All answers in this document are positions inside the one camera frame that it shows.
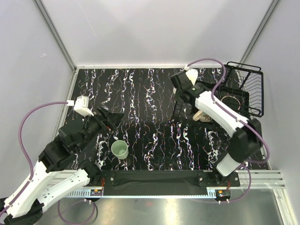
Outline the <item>beige printed mug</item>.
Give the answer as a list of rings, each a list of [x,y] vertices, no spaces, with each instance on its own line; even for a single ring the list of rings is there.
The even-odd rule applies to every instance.
[[[211,122],[212,121],[212,118],[202,110],[199,110],[198,112],[196,112],[193,115],[192,119],[194,121],[200,121],[200,122]]]

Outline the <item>black skull mug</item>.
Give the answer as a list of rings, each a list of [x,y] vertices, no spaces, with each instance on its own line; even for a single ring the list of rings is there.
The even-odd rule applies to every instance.
[[[241,103],[235,96],[224,96],[221,98],[221,102],[223,102],[225,105],[227,105],[234,111],[240,110],[241,108]]]

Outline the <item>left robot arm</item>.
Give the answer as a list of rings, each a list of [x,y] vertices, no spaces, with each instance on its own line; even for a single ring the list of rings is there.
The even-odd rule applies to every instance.
[[[1,214],[7,213],[4,224],[33,225],[67,194],[86,185],[98,185],[102,181],[100,170],[95,163],[84,160],[68,178],[48,187],[95,137],[116,130],[123,117],[123,113],[100,107],[91,116],[63,125],[39,155],[29,177],[10,197],[0,200]]]

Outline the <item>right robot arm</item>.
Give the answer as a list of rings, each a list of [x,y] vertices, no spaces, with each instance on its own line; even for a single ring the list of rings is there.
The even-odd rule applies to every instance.
[[[231,137],[227,152],[215,163],[217,172],[212,175],[214,184],[225,185],[229,181],[229,175],[262,147],[260,122],[232,110],[205,85],[193,84],[186,71],[178,72],[170,76],[170,79],[178,99],[208,114]]]

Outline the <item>green cup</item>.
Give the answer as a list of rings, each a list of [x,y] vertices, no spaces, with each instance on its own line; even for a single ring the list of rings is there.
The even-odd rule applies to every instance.
[[[123,140],[117,140],[111,145],[111,152],[120,160],[128,157],[128,145]]]

